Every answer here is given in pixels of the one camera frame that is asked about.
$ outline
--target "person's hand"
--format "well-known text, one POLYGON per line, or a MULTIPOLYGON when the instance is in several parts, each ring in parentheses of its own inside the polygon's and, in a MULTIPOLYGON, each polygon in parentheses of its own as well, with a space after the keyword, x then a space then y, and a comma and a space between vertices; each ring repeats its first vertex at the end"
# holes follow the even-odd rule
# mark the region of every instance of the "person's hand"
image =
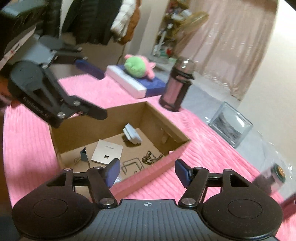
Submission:
POLYGON ((15 108, 17 106, 19 106, 21 103, 18 100, 15 100, 12 98, 11 94, 8 91, 7 88, 7 84, 8 84, 8 79, 0 76, 0 95, 3 95, 5 97, 8 97, 9 99, 11 99, 11 107, 15 108))

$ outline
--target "plush toy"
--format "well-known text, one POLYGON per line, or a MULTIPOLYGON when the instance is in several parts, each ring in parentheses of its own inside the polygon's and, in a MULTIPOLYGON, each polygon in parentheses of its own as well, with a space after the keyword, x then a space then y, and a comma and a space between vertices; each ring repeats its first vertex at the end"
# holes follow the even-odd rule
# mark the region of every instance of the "plush toy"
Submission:
POLYGON ((151 80, 154 79, 153 68, 155 63, 149 62, 146 57, 138 55, 127 54, 124 58, 126 59, 124 67, 131 76, 136 78, 147 76, 151 80))

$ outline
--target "white wall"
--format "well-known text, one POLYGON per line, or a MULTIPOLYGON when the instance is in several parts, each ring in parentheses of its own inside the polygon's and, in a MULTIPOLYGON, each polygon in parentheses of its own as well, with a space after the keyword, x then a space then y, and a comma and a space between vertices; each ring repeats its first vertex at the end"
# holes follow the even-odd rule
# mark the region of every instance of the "white wall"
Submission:
MULTIPOLYGON (((168 1, 142 0, 141 18, 132 41, 126 44, 125 53, 144 55, 151 52, 168 1)), ((73 0, 62 2, 61 26, 72 2, 73 0)), ((68 43, 75 44, 75 39, 70 34, 65 34, 62 38, 68 43)), ((92 44, 80 46, 83 48, 83 54, 88 57, 88 61, 102 70, 105 70, 108 65, 116 64, 123 50, 123 46, 114 43, 112 39, 107 46, 92 44)), ((69 65, 52 65, 51 69, 58 78, 81 73, 74 66, 69 65)))
POLYGON ((296 166, 296 11, 279 0, 265 57, 238 110, 296 166))

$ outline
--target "beige curtain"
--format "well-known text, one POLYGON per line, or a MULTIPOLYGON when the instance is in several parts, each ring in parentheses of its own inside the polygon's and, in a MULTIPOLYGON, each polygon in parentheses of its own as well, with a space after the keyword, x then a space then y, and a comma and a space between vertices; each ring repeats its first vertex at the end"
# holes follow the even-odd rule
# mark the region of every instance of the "beige curtain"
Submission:
POLYGON ((175 53, 241 100, 264 55, 276 6, 275 0, 191 0, 190 10, 205 11, 209 19, 184 36, 175 53))

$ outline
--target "cardboard box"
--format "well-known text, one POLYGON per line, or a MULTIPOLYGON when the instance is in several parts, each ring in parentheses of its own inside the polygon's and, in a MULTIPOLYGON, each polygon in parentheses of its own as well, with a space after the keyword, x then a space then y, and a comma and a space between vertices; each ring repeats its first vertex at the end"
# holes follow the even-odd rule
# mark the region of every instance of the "cardboard box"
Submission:
MULTIPOLYGON (((103 166, 91 162, 99 139, 123 146, 121 167, 123 162, 138 158, 144 168, 140 171, 135 164, 130 165, 126 173, 121 168, 116 183, 110 189, 115 198, 120 200, 171 168, 190 139, 148 102, 117 106, 107 111, 108 117, 105 120, 95 120, 88 116, 69 118, 58 129, 51 129, 51 137, 60 167, 72 168, 74 172, 86 172, 89 168, 87 162, 74 162, 80 157, 84 146, 90 166, 103 166), (142 138, 141 144, 134 145, 125 140, 123 128, 127 123, 137 130, 142 138), (156 157, 161 154, 164 156, 154 164, 146 165, 142 158, 148 151, 156 157), (136 168, 137 171, 131 172, 130 168, 136 168)), ((86 187, 77 187, 76 192, 89 197, 86 187)))

